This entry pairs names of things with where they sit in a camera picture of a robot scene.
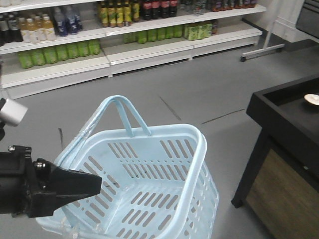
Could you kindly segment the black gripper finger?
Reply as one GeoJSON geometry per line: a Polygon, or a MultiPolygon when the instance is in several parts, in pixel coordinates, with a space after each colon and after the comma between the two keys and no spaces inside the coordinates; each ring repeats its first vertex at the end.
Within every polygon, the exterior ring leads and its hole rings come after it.
{"type": "Polygon", "coordinates": [[[54,211],[80,199],[100,193],[98,175],[64,169],[44,160],[33,163],[38,189],[32,193],[32,216],[52,216],[54,211]]]}

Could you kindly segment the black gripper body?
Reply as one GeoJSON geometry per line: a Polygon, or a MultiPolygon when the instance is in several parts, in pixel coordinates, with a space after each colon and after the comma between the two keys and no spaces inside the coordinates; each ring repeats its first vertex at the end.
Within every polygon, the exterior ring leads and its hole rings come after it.
{"type": "Polygon", "coordinates": [[[34,218],[26,165],[31,163],[31,148],[13,145],[0,153],[0,213],[34,218]]]}

